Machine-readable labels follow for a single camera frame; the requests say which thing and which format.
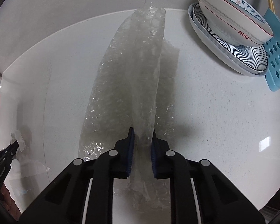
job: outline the white bowl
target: white bowl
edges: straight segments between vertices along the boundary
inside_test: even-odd
[[[265,23],[260,25],[260,21],[256,17],[253,17],[248,11],[243,11],[243,7],[236,3],[237,0],[235,2],[233,0],[198,1],[209,27],[232,45],[259,46],[273,36],[272,30],[264,18],[261,17]],[[246,1],[240,1],[253,9]]]
[[[267,73],[267,68],[262,72],[257,72],[254,74],[250,68],[247,67],[247,65],[244,64],[241,60],[239,60],[233,53],[231,53],[227,48],[225,48],[221,43],[219,43],[218,40],[215,39],[212,34],[208,32],[208,30],[204,27],[204,23],[200,22],[200,14],[194,13],[194,9],[196,5],[199,6],[197,3],[193,3],[189,9],[189,19],[191,22],[192,27],[194,28],[195,32],[199,36],[199,38],[202,40],[202,42],[226,65],[234,69],[235,71],[249,76],[249,77],[260,77],[264,76]]]

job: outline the blue drainer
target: blue drainer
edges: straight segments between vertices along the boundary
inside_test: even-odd
[[[264,19],[274,33],[274,37],[264,44],[269,64],[265,79],[269,89],[275,92],[280,89],[280,19],[270,9],[267,9]]]

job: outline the white table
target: white table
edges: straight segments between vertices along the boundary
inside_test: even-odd
[[[6,180],[23,210],[78,155],[98,65],[132,11],[94,17],[45,38],[22,54],[1,83],[0,150],[20,129],[26,164]],[[167,9],[165,39],[180,49],[176,76],[174,150],[208,158],[262,208],[280,187],[280,90],[265,78],[242,76],[221,62],[192,29],[187,11]],[[169,212],[137,213],[115,196],[114,223],[153,223]]]

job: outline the bubble wrap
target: bubble wrap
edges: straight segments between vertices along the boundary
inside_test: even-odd
[[[142,203],[169,207],[169,181],[153,178],[150,160],[154,126],[162,139],[172,138],[174,131],[179,51],[163,42],[164,21],[164,9],[145,5],[119,27],[100,63],[80,137],[79,157],[91,160],[134,127],[128,189],[137,209]]]

